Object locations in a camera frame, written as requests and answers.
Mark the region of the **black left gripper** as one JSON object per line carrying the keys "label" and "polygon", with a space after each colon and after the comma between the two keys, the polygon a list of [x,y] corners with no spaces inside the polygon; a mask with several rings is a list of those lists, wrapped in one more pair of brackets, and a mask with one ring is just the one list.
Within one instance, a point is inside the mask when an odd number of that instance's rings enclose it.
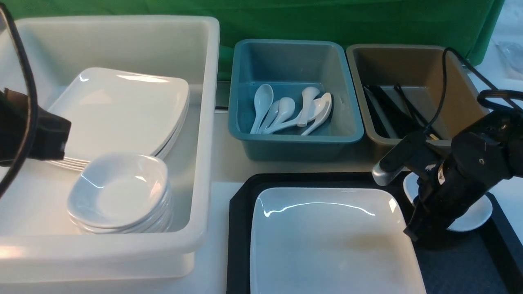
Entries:
{"label": "black left gripper", "polygon": [[[1,91],[1,166],[10,166],[19,149],[27,126],[27,104],[27,95],[10,89]],[[38,107],[37,130],[28,158],[63,160],[71,126],[71,121]]]}

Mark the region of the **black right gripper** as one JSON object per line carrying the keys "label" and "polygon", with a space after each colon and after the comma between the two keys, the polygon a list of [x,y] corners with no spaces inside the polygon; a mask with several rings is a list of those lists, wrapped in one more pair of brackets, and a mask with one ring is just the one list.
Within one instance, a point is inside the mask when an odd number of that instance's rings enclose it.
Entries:
{"label": "black right gripper", "polygon": [[428,179],[419,178],[417,184],[413,213],[404,229],[411,241],[428,249],[443,249],[468,238],[473,230],[460,233],[447,229],[485,195],[484,187],[465,178],[452,159],[435,165]]}

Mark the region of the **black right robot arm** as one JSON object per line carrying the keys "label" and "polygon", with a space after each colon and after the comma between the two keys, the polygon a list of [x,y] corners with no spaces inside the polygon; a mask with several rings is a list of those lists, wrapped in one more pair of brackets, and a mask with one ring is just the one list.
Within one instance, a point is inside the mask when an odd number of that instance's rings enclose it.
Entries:
{"label": "black right robot arm", "polygon": [[457,134],[444,155],[425,142],[405,161],[418,192],[404,233],[427,242],[447,231],[480,227],[492,213],[486,194],[504,179],[522,177],[522,112],[495,110]]}

